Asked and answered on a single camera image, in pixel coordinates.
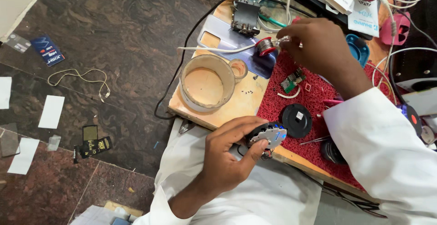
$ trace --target solder wire spool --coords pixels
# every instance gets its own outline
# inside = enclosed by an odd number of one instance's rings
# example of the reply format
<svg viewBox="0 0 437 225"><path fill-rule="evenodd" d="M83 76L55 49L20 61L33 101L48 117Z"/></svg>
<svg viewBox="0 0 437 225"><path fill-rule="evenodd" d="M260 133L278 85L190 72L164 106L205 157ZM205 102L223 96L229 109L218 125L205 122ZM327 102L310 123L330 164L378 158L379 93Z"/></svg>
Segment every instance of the solder wire spool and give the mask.
<svg viewBox="0 0 437 225"><path fill-rule="evenodd" d="M273 46L271 39L271 37L266 37L259 40L259 42L255 44L259 51L259 56L265 56L276 50L276 47Z"/></svg>

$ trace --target red rubber mat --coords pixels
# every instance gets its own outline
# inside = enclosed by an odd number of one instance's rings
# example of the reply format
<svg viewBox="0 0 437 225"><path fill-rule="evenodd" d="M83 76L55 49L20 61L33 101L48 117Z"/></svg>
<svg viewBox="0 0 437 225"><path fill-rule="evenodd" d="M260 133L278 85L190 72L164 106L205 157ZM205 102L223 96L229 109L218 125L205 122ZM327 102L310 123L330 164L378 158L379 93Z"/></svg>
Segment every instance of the red rubber mat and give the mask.
<svg viewBox="0 0 437 225"><path fill-rule="evenodd" d="M309 134L301 139L294 139L287 137L283 142L282 146L302 156L303 158L310 161L312 164L320 167L336 178L349 183L361 190L363 187L358 183L358 181L352 176L349 166L342 166L334 164L322 158L320 154L320 142L308 143L304 145L299 145L299 143L317 139L326 135L329 135L328 129L323 119L322 112L326 110L323 99L333 99L337 92L336 90L318 75L309 72L307 69L302 68L303 75L306 79L301 82L301 91L299 95L293 99L284 99L277 95L277 93L285 94L280 83L290 75L297 66L293 64L292 58L287 52L281 52L277 58L276 65L273 68L272 76L270 77L269 84L267 86L264 98L259 106L257 116L265 118L269 121L280 121L279 114L281 110L286 106L294 103L299 103L305 106L311 113L313 118L313 127ZM373 68L366 65L364 71L368 77L372 76ZM377 71L375 74L375 81L379 81L381 74ZM305 90L306 83L311 85L310 91ZM385 83L381 84L381 90L384 94L389 94L389 89ZM293 89L287 95L293 95L297 92L297 88ZM390 100L393 102L393 95L390 94Z"/></svg>

